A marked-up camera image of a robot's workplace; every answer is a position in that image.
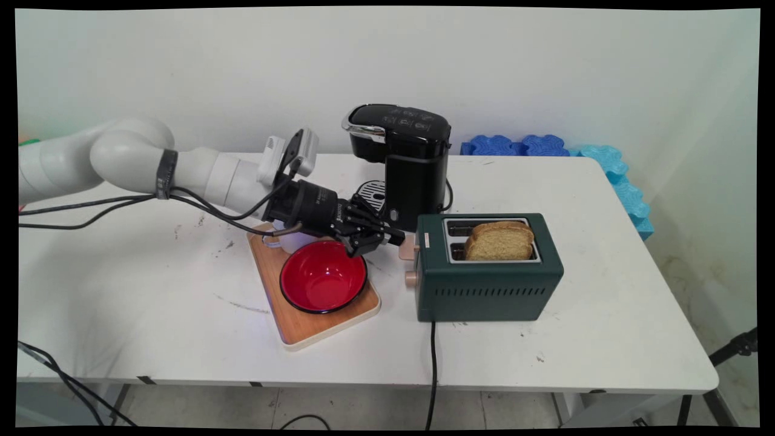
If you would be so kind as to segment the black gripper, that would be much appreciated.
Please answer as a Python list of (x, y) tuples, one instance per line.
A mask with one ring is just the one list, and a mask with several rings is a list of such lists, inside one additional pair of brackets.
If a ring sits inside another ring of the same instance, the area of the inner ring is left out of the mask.
[[(382, 245), (400, 246), (405, 232), (399, 231), (380, 218), (360, 194), (340, 198), (333, 190), (305, 180), (280, 179), (279, 190), (266, 202), (262, 219), (282, 221), (285, 227), (301, 224), (300, 231), (316, 237), (344, 237), (348, 257), (361, 257)], [(349, 206), (349, 221), (345, 212)], [(359, 226), (352, 232), (352, 224)]]

